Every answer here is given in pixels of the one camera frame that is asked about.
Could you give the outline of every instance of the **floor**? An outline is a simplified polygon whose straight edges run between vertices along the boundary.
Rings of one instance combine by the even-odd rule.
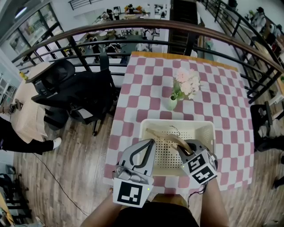
[[[97,137],[91,134],[92,125],[71,120],[57,132],[47,127],[49,138],[61,136],[63,143],[55,151],[38,156],[86,214],[108,194],[109,186],[103,184],[103,169],[112,121],[107,116]],[[284,188],[271,189],[275,177],[284,175],[280,154],[278,150],[255,153],[252,184],[222,192],[232,227],[261,227],[282,219]],[[47,227],[77,227],[82,223],[85,215],[64,195],[35,155],[17,153],[14,166],[23,175],[23,186],[29,187],[26,197],[34,217],[40,217]],[[190,210],[196,219],[200,218],[201,198],[200,195],[190,198]]]

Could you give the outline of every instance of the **flower vase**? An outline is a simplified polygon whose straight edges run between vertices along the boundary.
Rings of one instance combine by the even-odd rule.
[[[174,108],[176,108],[177,106],[177,103],[178,103],[178,100],[174,97],[174,96],[171,96],[169,98],[169,103],[168,103],[168,110],[174,110]]]

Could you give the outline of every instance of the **window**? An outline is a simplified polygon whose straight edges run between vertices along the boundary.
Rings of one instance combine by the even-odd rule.
[[[8,106],[14,98],[16,88],[7,83],[0,75],[0,105]]]
[[[53,16],[53,13],[52,13],[52,10],[49,4],[41,8],[40,12],[42,13],[44,20],[46,21],[48,27],[52,27],[52,25],[56,23],[56,19]]]
[[[9,38],[8,40],[9,40],[10,46],[14,49],[14,51],[15,51],[17,54],[21,54],[21,53],[23,53],[24,51],[26,51],[26,50],[29,49],[28,44],[26,44],[25,41],[22,39],[22,37],[21,37],[19,31],[15,31],[15,32],[10,36],[10,38]]]
[[[31,46],[47,31],[38,12],[27,19],[19,29]]]
[[[61,28],[59,26],[57,26],[53,31],[52,34],[53,35],[58,35],[60,33],[62,33],[63,31],[61,30]]]

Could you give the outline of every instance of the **checkered tablecloth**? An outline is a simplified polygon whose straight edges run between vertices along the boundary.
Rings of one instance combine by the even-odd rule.
[[[194,69],[201,90],[193,100],[179,101],[167,110],[173,76],[179,67]],[[223,67],[188,59],[149,58],[132,54],[114,116],[104,171],[112,184],[112,171],[123,151],[139,140],[146,118],[211,121],[215,126],[218,183],[221,190],[252,182],[253,130],[247,94],[240,74]],[[181,194],[195,186],[189,177],[154,176],[154,192]]]

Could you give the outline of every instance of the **perforated basket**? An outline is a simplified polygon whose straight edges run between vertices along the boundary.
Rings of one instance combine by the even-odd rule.
[[[180,138],[196,139],[201,141],[212,153],[215,149],[215,129],[210,121],[184,121],[184,120],[160,120],[145,119],[141,122],[140,135],[141,140],[154,139],[157,144],[153,176],[184,176],[184,171],[180,168],[182,165],[178,152],[170,145],[174,144],[165,139],[158,139],[153,134],[146,131],[152,129],[165,134],[179,135]],[[140,164],[145,151],[143,150],[137,157],[137,164]]]

